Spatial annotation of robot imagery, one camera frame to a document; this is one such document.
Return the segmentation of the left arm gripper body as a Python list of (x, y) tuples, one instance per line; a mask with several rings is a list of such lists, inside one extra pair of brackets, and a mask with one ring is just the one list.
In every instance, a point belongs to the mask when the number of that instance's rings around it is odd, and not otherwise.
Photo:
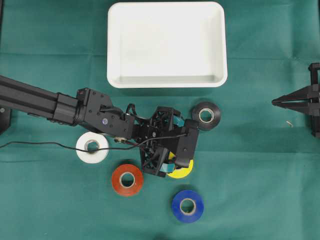
[(163, 162), (176, 157), (171, 150), (164, 147), (163, 142), (169, 139), (162, 139), (169, 131), (178, 128), (173, 125), (174, 111), (181, 114), (174, 108), (159, 106), (152, 117), (143, 118), (137, 114), (135, 106), (131, 107), (131, 115), (137, 122), (134, 140), (140, 144), (141, 170), (146, 174), (165, 177), (167, 173), (160, 171)]

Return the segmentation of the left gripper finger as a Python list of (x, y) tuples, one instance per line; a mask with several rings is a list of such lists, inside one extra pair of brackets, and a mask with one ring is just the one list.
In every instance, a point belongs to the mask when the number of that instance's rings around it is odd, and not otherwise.
[(167, 159), (165, 160), (161, 167), (160, 167), (160, 172), (164, 172), (164, 173), (172, 173), (175, 170), (175, 160), (176, 158), (171, 158), (171, 159)]
[(183, 116), (177, 111), (173, 112), (173, 126), (174, 127), (183, 127), (185, 124), (185, 120)]

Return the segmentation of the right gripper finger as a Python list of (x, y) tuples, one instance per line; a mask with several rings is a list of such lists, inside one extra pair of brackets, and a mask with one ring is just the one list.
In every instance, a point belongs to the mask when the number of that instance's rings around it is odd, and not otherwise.
[(300, 113), (309, 113), (312, 111), (308, 102), (273, 102), (272, 105)]
[(313, 87), (311, 85), (303, 87), (299, 90), (296, 90), (287, 95), (283, 95), (276, 99), (272, 100), (272, 103), (282, 103), (282, 102), (291, 102), (291, 101), (299, 101), (299, 100), (308, 100), (311, 98), (310, 93), (313, 91)]

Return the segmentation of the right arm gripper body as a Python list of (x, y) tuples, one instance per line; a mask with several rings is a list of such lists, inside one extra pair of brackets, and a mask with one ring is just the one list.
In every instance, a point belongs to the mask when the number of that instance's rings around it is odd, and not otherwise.
[[(319, 76), (320, 74), (318, 73), (320, 70), (320, 63), (311, 63), (308, 67), (308, 70), (310, 71), (310, 84), (320, 84)], [(309, 102), (310, 103), (320, 103), (320, 94), (318, 93), (318, 96), (315, 98), (312, 98)], [(311, 121), (311, 134), (319, 138), (320, 137), (320, 117), (319, 116), (311, 116), (310, 117)]]

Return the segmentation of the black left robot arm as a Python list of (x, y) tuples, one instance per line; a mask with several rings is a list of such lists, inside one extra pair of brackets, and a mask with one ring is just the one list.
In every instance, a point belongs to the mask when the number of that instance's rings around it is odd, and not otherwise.
[(90, 88), (79, 89), (72, 97), (1, 76), (0, 104), (53, 123), (79, 125), (138, 147), (142, 171), (159, 177), (164, 177), (160, 168), (171, 152), (165, 142), (188, 137), (185, 126), (174, 124), (174, 117), (180, 116), (175, 109), (158, 107), (151, 118), (143, 119), (137, 116), (133, 104), (122, 111), (108, 95)]

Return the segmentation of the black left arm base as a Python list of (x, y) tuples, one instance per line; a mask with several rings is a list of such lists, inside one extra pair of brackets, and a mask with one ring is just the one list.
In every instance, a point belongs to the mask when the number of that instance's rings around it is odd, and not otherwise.
[(0, 107), (0, 134), (3, 134), (11, 126), (12, 110), (8, 107)]

